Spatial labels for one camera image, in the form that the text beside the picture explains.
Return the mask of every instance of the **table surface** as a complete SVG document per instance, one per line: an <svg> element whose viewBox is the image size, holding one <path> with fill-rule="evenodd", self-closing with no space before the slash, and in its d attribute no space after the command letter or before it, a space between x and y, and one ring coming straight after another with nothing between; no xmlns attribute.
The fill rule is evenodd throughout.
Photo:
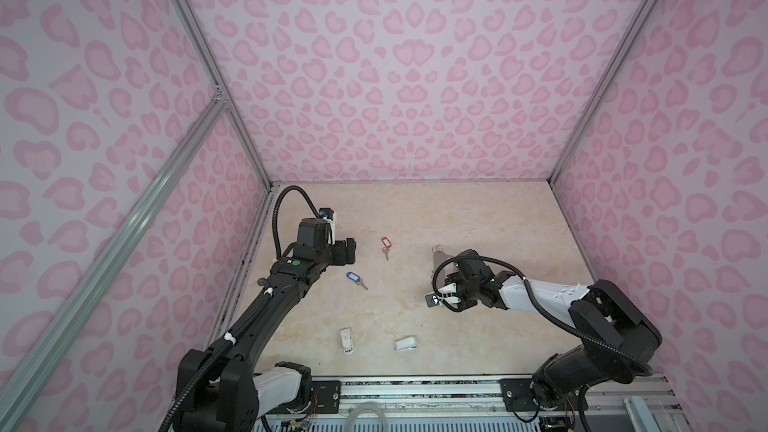
<svg viewBox="0 0 768 432"><path fill-rule="evenodd" d="M432 248L468 248L509 262L530 278L561 284L592 279L546 182L312 184L302 186L315 206L338 214L337 237L357 240L357 262L331 266L288 313L264 349L256 371L288 360L320 375L530 374L552 354L578 344L533 312L482 304L461 313L428 308ZM280 242L296 240L311 216L298 192L280 206ZM381 237L392 241L389 261ZM261 290L275 258L264 228L241 314ZM500 267L492 265L494 272ZM346 273L360 275L368 291ZM345 355L340 330L352 329L354 353ZM395 352L412 335L415 350Z"/></svg>

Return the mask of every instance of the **key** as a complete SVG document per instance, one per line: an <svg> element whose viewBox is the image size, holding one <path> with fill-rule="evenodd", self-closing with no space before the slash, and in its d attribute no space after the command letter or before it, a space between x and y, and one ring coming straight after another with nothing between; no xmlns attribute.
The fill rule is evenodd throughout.
<svg viewBox="0 0 768 432"><path fill-rule="evenodd" d="M366 285L362 283L362 277L360 277L358 274L356 274L354 272L348 272L346 274L346 277L349 280L351 280L352 282L354 282L354 283L356 283L358 285L361 285L362 288L364 288L365 290L368 290L368 287L366 287Z"/></svg>

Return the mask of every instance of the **pink leopard print wallpaper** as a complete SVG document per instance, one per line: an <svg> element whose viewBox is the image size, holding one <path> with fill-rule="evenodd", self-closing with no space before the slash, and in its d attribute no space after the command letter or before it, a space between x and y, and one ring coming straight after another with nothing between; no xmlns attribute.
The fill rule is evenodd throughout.
<svg viewBox="0 0 768 432"><path fill-rule="evenodd" d="M696 432L768 423L766 0L665 0L556 193Z"/></svg>
<svg viewBox="0 0 768 432"><path fill-rule="evenodd" d="M206 107L203 74L168 0L0 0L0 388Z"/></svg>
<svg viewBox="0 0 768 432"><path fill-rule="evenodd" d="M639 0L191 0L275 180L545 178Z"/></svg>
<svg viewBox="0 0 768 432"><path fill-rule="evenodd" d="M20 430L155 430L179 361L206 346L263 193L222 117Z"/></svg>

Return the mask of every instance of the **pink heart patterned wall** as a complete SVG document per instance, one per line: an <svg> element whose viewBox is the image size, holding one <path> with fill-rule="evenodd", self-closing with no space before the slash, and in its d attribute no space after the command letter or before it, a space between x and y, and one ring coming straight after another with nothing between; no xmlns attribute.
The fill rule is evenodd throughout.
<svg viewBox="0 0 768 432"><path fill-rule="evenodd" d="M768 423L766 0L664 0L556 194L696 432Z"/></svg>
<svg viewBox="0 0 768 432"><path fill-rule="evenodd" d="M226 117L19 430L153 430L204 350L264 190Z"/></svg>
<svg viewBox="0 0 768 432"><path fill-rule="evenodd" d="M0 387L212 97L168 0L0 0Z"/></svg>
<svg viewBox="0 0 768 432"><path fill-rule="evenodd" d="M191 0L275 180L548 177L639 0Z"/></svg>

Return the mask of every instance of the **ventilation grille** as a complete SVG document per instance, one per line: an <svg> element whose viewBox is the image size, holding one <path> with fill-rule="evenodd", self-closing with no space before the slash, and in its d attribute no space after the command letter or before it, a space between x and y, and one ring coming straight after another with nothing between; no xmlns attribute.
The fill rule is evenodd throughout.
<svg viewBox="0 0 768 432"><path fill-rule="evenodd" d="M391 418L388 432L541 432L538 419L530 424L515 418ZM280 431L282 420L270 420L274 432ZM344 419L318 419L309 432L342 432ZM264 432L256 423L254 432ZM358 418L353 432L382 432L378 418Z"/></svg>

